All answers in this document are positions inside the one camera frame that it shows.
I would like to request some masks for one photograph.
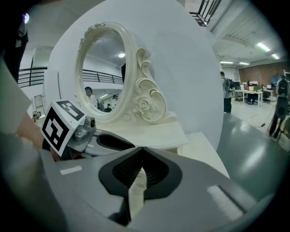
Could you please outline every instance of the white mirror frame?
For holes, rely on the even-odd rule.
[[[104,113],[87,102],[82,80],[85,56],[90,46],[95,42],[97,35],[106,30],[115,31],[121,36],[126,53],[124,86],[118,104],[110,113]],[[139,125],[147,125],[162,123],[165,118],[166,122],[169,118],[176,120],[175,116],[166,111],[165,100],[150,73],[149,57],[148,50],[137,48],[126,27],[113,22],[95,24],[89,27],[84,38],[81,39],[75,65],[76,94],[81,108],[95,117],[97,122],[104,124],[123,121],[124,124],[137,122]]]

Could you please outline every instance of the gray floor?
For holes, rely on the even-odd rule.
[[[270,137],[229,114],[224,115],[217,153],[230,178],[256,200],[277,190],[290,159]]]

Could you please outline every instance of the man in white shirt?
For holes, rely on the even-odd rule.
[[[92,93],[92,88],[91,87],[85,87],[86,90],[86,95],[89,97],[91,103],[96,107],[99,108],[99,103],[98,100],[96,99],[95,95]]]

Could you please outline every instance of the white curved panel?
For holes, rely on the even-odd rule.
[[[176,0],[107,0],[79,18],[58,41],[48,63],[48,69],[58,70],[61,97],[76,101],[73,74],[79,41],[99,22],[122,24],[148,48],[153,78],[169,110],[186,133],[203,132],[216,149],[223,119],[218,64],[199,26]]]

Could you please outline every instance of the railing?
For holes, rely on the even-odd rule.
[[[84,82],[106,82],[121,85],[123,84],[122,77],[87,69],[82,70],[82,79]]]
[[[19,70],[18,86],[20,88],[44,83],[44,71],[47,67],[24,68]]]
[[[20,88],[39,85],[44,83],[44,71],[47,67],[24,68],[19,70],[18,86]],[[83,69],[82,79],[85,82],[105,82],[113,84],[123,84],[122,77],[104,72],[97,72]]]
[[[220,2],[221,0],[202,0],[198,12],[190,12],[190,14],[194,17],[199,26],[206,27]]]

